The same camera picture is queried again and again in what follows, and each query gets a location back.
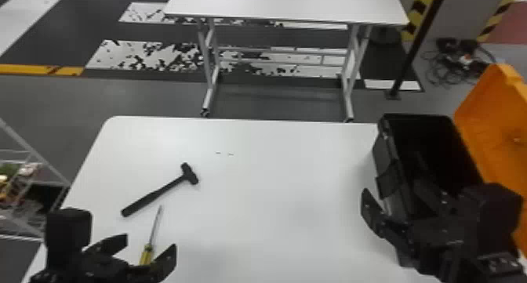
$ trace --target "black container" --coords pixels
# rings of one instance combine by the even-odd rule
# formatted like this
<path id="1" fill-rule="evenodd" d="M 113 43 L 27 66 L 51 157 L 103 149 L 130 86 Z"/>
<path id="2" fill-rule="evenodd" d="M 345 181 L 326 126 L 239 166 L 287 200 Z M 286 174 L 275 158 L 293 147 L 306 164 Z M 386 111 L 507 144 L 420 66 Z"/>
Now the black container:
<path id="1" fill-rule="evenodd" d="M 420 220 L 434 213 L 413 193 L 416 182 L 439 186 L 457 196 L 482 178 L 452 120 L 446 116 L 385 114 L 373 158 L 380 198 L 392 217 Z M 402 266 L 412 263 L 398 253 Z"/>

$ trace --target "metal table frame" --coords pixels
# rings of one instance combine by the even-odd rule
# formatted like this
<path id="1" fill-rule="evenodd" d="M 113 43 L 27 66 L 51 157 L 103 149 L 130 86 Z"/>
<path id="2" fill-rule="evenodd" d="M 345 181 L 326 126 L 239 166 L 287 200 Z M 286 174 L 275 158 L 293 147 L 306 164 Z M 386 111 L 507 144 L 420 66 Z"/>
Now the metal table frame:
<path id="1" fill-rule="evenodd" d="M 220 56 L 220 51 L 222 50 L 238 50 L 240 52 L 253 52 L 253 53 L 289 53 L 289 54 L 316 54 L 322 56 L 319 64 L 324 63 L 325 56 L 343 56 L 344 63 L 342 65 L 332 65 L 336 67 L 341 67 L 340 71 L 340 81 L 342 84 L 342 94 L 344 100 L 344 106 L 346 108 L 346 118 L 345 122 L 350 122 L 354 118 L 353 106 L 351 104 L 351 92 L 355 84 L 355 80 L 358 77 L 358 72 L 366 52 L 366 48 L 369 43 L 369 36 L 372 32 L 371 24 L 348 24 L 347 29 L 349 32 L 349 42 L 347 44 L 347 50 L 344 54 L 335 53 L 330 51 L 317 51 L 317 52 L 306 52 L 306 51 L 296 51 L 296 50 L 273 50 L 273 49 L 257 49 L 257 48 L 242 48 L 242 47 L 220 47 L 218 46 L 217 41 L 217 31 L 216 25 L 214 24 L 214 18 L 195 18 L 196 23 L 198 24 L 198 42 L 199 48 L 202 51 L 203 55 L 203 67 L 205 69 L 205 77 L 207 81 L 207 93 L 205 99 L 203 100 L 201 116 L 208 117 L 211 111 L 211 104 L 216 95 L 218 87 L 218 77 L 220 76 L 221 62 L 258 62 L 258 63 L 276 63 L 276 64 L 285 64 L 284 62 L 274 62 L 274 61 L 262 61 L 255 59 L 246 59 L 238 56 L 237 59 L 223 58 Z M 359 31 L 361 27 L 364 28 L 364 34 L 359 38 Z M 213 54 L 213 63 L 211 63 L 209 48 L 212 48 Z M 350 62 L 354 57 L 353 66 L 351 67 Z M 295 65 L 310 65 L 313 66 L 313 63 L 298 63 L 294 62 Z"/>

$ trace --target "yellow screwdriver handle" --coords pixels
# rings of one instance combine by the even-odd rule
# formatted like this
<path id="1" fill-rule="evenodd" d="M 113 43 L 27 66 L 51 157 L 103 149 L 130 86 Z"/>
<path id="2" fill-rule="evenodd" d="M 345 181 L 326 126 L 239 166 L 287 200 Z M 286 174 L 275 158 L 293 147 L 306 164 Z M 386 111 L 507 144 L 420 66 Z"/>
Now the yellow screwdriver handle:
<path id="1" fill-rule="evenodd" d="M 152 252 L 154 251 L 154 248 L 150 244 L 146 244 L 144 246 L 143 253 L 141 254 L 141 260 L 139 261 L 139 265 L 146 266 L 149 265 L 152 261 Z"/>

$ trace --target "hammer handle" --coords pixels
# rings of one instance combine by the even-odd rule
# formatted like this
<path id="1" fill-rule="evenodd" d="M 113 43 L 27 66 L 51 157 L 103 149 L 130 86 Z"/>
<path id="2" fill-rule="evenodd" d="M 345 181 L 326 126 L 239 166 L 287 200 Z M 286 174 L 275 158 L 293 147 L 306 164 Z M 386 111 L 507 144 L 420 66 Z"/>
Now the hammer handle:
<path id="1" fill-rule="evenodd" d="M 143 207 L 149 205 L 152 203 L 155 199 L 157 199 L 159 196 L 161 196 L 163 192 L 161 190 L 155 190 L 145 196 L 143 196 L 141 199 L 133 202 L 131 205 L 126 206 L 122 211 L 121 214 L 124 217 L 131 216 L 136 211 L 142 209 Z"/>
<path id="2" fill-rule="evenodd" d="M 184 177 L 179 177 L 169 184 L 165 185 L 164 187 L 161 187 L 160 189 L 157 189 L 155 191 L 152 191 L 151 193 L 148 193 L 147 195 L 143 196 L 139 200 L 133 202 L 131 205 L 126 206 L 122 211 L 121 215 L 124 217 L 131 216 L 136 211 L 142 209 L 143 207 L 149 205 L 152 203 L 155 199 L 157 199 L 159 196 L 163 195 L 166 191 L 172 189 L 175 187 L 178 183 L 181 183 L 185 180 Z"/>

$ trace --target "yellow floor line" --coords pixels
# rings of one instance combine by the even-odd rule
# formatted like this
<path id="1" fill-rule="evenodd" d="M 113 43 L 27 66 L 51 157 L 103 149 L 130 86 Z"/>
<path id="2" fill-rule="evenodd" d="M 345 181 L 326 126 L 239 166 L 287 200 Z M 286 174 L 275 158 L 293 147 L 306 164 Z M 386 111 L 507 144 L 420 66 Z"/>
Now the yellow floor line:
<path id="1" fill-rule="evenodd" d="M 0 64 L 0 74 L 79 76 L 83 71 L 84 67 Z"/>

